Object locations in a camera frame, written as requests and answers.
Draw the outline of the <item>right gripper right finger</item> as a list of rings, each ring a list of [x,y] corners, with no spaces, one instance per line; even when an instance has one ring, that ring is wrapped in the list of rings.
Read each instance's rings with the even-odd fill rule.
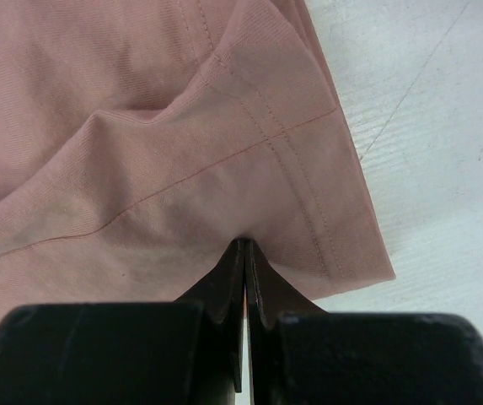
[[[254,404],[483,404],[483,337],[443,313],[328,312],[245,244]]]

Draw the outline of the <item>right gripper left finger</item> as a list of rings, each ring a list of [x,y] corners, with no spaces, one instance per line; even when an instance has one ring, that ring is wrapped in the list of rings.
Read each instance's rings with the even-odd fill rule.
[[[24,305],[0,322],[0,404],[232,404],[243,240],[172,302]]]

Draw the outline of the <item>dusty pink printed t-shirt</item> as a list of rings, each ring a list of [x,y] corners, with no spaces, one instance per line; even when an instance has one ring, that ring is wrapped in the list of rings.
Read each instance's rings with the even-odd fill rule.
[[[256,240],[312,299],[392,279],[302,1],[0,1],[0,321],[173,300]]]

